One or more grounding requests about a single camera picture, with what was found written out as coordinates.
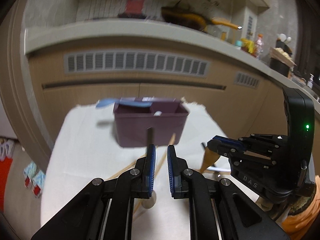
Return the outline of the right gloved hand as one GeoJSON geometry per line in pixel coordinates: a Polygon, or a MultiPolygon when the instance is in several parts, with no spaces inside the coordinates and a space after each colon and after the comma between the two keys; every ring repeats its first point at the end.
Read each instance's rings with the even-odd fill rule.
{"type": "Polygon", "coordinates": [[[266,213],[282,223],[287,217],[310,217],[319,212],[319,175],[315,176],[315,187],[310,197],[294,196],[287,203],[273,204],[266,213]]]}

